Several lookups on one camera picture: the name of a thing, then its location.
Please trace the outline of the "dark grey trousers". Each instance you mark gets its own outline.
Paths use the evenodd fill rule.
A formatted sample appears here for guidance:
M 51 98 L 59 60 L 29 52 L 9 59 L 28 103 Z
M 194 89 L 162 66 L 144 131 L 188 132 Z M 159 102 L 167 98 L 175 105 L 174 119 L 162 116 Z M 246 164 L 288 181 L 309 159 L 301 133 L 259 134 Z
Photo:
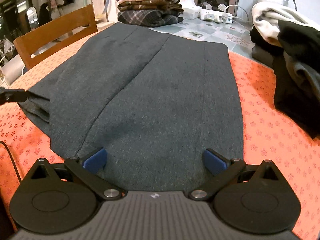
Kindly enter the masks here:
M 212 175 L 202 153 L 243 156 L 228 48 L 114 24 L 29 89 L 25 115 L 60 157 L 108 153 L 101 178 L 127 190 L 191 190 Z

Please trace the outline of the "orange patterned table mat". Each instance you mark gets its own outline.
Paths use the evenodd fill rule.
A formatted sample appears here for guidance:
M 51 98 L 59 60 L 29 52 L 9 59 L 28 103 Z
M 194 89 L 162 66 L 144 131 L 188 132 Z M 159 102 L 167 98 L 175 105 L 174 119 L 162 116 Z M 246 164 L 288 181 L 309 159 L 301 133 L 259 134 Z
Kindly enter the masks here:
M 283 172 L 297 194 L 302 213 L 295 233 L 302 239 L 316 239 L 319 233 L 319 140 L 311 139 L 289 117 L 275 109 L 273 71 L 237 53 L 229 53 L 233 80 L 237 87 L 243 118 L 244 159 L 250 164 L 271 159 Z M 20 107 L 1 107 L 1 139 L 8 143 L 20 174 L 32 161 L 59 157 L 49 149 L 49 138 L 27 119 Z

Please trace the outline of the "wooden chair left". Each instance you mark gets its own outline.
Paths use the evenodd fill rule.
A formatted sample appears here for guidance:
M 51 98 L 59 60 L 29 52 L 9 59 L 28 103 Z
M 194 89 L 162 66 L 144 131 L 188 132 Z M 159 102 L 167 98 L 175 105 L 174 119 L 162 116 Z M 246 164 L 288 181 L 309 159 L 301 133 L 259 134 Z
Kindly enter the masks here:
M 80 27 L 82 29 L 79 32 L 69 35 L 66 39 L 57 42 L 46 51 L 32 57 L 43 46 Z M 62 48 L 97 31 L 93 6 L 89 4 L 16 38 L 14 45 L 25 67 L 30 70 Z

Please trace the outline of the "black garment right pile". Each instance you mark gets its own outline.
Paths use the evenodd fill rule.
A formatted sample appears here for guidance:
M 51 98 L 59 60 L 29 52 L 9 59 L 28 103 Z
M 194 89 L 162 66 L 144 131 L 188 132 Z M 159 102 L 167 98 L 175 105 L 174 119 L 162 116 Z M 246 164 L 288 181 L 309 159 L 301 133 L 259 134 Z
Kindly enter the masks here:
M 283 54 L 273 60 L 275 108 L 314 139 L 319 136 L 319 31 L 279 21 Z

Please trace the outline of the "grey garment right pile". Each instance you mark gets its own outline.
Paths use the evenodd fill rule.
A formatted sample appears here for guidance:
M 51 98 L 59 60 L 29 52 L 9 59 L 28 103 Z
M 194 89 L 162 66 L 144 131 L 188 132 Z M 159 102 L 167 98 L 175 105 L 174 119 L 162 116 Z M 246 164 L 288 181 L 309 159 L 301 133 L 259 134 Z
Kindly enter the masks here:
M 253 59 L 273 68 L 273 60 L 281 53 L 281 48 L 266 42 L 255 27 L 252 28 L 249 34 L 251 41 L 254 43 L 252 48 Z

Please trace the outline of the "checkered tablecloth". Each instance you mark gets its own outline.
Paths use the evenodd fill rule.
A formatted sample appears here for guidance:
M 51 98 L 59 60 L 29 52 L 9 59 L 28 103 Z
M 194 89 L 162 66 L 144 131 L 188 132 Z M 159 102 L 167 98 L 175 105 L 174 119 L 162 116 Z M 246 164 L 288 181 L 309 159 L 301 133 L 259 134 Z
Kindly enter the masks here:
M 252 58 L 254 43 L 251 42 L 249 30 L 236 22 L 227 24 L 202 21 L 198 18 L 184 19 L 181 23 L 155 27 L 152 30 L 197 41 L 223 43 L 230 51 Z

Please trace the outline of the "white power strip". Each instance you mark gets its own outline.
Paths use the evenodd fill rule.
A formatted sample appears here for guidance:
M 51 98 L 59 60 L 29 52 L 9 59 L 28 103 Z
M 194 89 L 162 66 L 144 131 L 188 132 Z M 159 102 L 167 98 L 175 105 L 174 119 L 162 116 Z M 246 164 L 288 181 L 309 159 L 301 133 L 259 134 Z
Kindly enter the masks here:
M 226 23 L 232 24 L 232 14 L 222 11 L 214 11 L 201 9 L 200 11 L 200 19 L 203 21 L 213 21 L 215 23 Z

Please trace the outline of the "cream white sweater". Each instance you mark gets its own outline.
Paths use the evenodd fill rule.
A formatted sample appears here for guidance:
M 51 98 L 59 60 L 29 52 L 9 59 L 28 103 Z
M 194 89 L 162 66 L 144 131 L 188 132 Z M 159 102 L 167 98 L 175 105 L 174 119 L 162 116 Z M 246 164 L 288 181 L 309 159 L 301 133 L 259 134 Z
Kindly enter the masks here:
M 252 8 L 253 25 L 262 38 L 271 45 L 281 47 L 278 41 L 280 27 L 278 21 L 293 22 L 309 26 L 298 12 L 284 5 L 259 2 Z

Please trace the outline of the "white charger adapter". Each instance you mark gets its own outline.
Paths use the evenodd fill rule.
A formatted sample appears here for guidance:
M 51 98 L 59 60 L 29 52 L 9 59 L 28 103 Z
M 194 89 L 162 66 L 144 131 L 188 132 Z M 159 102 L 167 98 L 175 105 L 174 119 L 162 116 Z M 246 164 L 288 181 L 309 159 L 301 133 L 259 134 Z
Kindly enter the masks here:
M 192 6 L 183 6 L 183 17 L 189 20 L 194 20 L 196 18 L 200 18 L 200 14 L 201 14 L 201 7 L 196 6 L 196 5 L 192 5 Z

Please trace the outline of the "grey plaid folded garment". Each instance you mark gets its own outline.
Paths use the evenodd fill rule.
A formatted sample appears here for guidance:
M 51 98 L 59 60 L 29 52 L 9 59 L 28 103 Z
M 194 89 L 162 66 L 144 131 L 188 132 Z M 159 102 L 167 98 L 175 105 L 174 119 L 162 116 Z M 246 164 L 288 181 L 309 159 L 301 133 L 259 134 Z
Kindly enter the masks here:
M 161 10 L 125 10 L 118 12 L 118 21 L 125 24 L 155 28 L 183 22 L 179 12 Z

